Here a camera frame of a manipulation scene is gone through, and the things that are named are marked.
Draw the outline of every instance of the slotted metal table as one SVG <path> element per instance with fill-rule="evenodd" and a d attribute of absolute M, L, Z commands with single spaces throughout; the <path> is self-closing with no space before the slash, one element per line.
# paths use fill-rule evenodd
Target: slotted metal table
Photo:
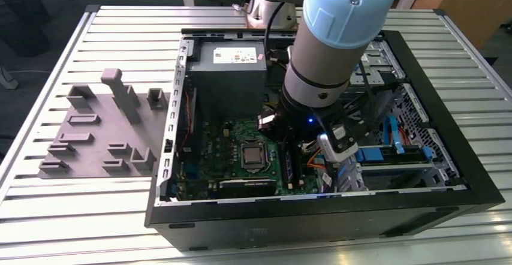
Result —
<path fill-rule="evenodd" d="M 0 263 L 91 264 L 164 260 L 203 264 L 499 264 L 512 261 L 512 94 L 448 17 L 392 10 L 506 204 L 422 234 L 259 249 L 179 252 L 143 226 L 150 178 L 42 180 L 39 163 L 64 120 L 66 94 L 104 68 L 138 92 L 171 91 L 182 28 L 243 28 L 230 7 L 111 7 L 86 12 L 0 166 Z"/>

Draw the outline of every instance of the cpu socket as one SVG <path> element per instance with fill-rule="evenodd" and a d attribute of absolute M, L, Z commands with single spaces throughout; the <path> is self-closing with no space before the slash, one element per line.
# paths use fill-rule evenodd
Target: cpu socket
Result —
<path fill-rule="evenodd" d="M 242 167 L 251 173 L 256 173 L 266 168 L 264 142 L 242 144 Z"/>

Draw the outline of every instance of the wooden cabinet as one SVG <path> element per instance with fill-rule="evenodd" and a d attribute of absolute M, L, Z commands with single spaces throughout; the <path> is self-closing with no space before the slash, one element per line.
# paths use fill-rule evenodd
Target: wooden cabinet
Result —
<path fill-rule="evenodd" d="M 476 48 L 512 17 L 512 0 L 416 0 L 414 9 L 442 8 Z"/>

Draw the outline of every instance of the power supply label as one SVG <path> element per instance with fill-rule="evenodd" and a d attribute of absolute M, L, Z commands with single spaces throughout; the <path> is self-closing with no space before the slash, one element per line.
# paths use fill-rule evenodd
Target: power supply label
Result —
<path fill-rule="evenodd" d="M 214 63 L 258 63 L 256 47 L 218 47 L 214 50 Z"/>

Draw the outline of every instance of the light blue robot joint cap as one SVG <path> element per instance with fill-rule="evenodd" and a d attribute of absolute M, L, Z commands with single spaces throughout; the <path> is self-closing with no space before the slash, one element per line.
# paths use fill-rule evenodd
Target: light blue robot joint cap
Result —
<path fill-rule="evenodd" d="M 304 20 L 328 46 L 355 49 L 379 34 L 394 0 L 304 0 Z"/>

